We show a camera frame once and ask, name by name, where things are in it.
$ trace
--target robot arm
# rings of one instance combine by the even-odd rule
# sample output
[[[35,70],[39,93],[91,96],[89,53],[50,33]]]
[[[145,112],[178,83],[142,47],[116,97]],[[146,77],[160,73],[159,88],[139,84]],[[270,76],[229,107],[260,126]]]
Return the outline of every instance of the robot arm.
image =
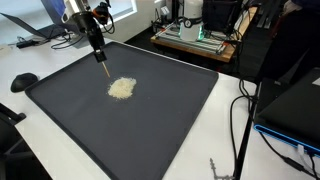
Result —
[[[103,25],[108,23],[109,1],[101,2],[93,10],[90,9],[87,0],[64,0],[66,6],[62,21],[64,23],[75,23],[82,34],[85,34],[94,50],[94,56],[98,62],[107,60],[101,46],[105,44],[102,32],[95,18]]]

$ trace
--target black chair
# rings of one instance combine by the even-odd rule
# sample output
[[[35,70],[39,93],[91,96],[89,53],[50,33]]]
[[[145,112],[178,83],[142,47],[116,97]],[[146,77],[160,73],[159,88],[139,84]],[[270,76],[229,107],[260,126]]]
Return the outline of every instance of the black chair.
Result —
[[[0,180],[6,179],[6,163],[34,155],[30,150],[18,151],[26,144],[14,125],[25,117],[23,113],[16,114],[0,103]]]

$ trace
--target black tray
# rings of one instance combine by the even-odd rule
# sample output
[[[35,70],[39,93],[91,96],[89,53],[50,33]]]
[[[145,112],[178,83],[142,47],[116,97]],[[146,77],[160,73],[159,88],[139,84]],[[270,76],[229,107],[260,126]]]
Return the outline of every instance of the black tray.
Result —
[[[89,54],[26,90],[112,179],[161,179],[196,120],[218,74],[109,43],[111,78]],[[107,94],[120,77],[137,80],[132,97]]]

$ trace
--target laptop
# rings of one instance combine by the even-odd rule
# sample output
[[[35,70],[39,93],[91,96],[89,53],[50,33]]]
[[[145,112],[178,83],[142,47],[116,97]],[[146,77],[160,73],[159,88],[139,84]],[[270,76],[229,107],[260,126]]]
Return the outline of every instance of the laptop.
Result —
[[[36,30],[32,26],[30,26],[26,22],[22,21],[18,17],[11,16],[11,15],[4,14],[4,13],[0,13],[0,14],[3,15],[4,17],[8,18],[10,21],[14,22],[15,24],[19,25],[23,29],[27,30],[31,34],[43,37],[45,39],[56,38],[56,37],[61,36],[62,34],[65,33],[65,30],[62,27],[55,25],[55,24],[52,24],[50,26]]]
[[[294,147],[300,144],[308,153],[318,156],[320,155],[319,127],[319,68],[311,70],[257,113],[254,119],[255,130]]]

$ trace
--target monitor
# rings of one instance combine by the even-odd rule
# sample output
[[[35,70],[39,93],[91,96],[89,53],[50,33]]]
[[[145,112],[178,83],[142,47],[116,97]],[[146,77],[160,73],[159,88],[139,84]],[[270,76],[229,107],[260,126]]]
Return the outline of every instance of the monitor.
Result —
[[[68,31],[80,34],[78,27],[75,24],[65,24],[62,22],[61,17],[64,13],[66,6],[63,0],[41,0],[43,6],[46,8],[51,20],[54,24],[59,25]]]

